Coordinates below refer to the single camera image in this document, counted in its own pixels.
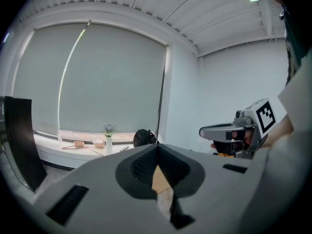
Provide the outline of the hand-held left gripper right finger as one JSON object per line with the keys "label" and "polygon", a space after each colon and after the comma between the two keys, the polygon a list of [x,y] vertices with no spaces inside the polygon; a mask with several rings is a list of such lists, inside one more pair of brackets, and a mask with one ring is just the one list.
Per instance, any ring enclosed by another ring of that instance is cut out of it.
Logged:
{"label": "hand-held left gripper right finger", "polygon": [[173,221],[162,234],[257,234],[262,221],[256,192],[263,154],[252,160],[158,146],[158,163],[174,191]]}

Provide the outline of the person's right hand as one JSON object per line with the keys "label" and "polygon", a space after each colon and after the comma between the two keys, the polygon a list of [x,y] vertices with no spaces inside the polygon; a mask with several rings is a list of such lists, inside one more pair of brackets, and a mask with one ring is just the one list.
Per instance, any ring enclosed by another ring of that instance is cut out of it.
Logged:
{"label": "person's right hand", "polygon": [[254,131],[233,131],[230,142],[213,141],[211,148],[224,156],[235,156],[235,153],[248,149],[251,145]]}

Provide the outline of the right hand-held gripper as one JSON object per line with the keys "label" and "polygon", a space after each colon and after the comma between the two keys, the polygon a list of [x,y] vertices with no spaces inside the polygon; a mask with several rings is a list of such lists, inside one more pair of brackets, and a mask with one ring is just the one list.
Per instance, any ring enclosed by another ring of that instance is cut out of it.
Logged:
{"label": "right hand-held gripper", "polygon": [[265,98],[243,110],[236,111],[233,122],[201,127],[199,135],[211,141],[230,142],[231,132],[253,130],[253,138],[249,148],[237,152],[233,156],[252,159],[275,125],[276,119],[271,102]]}

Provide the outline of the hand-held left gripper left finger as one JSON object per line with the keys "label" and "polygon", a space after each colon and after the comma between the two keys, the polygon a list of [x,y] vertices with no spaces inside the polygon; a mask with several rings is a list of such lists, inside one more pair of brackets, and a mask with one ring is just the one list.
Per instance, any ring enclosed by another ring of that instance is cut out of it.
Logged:
{"label": "hand-held left gripper left finger", "polygon": [[35,207],[70,234],[171,234],[152,189],[158,146],[93,159],[48,187]]}

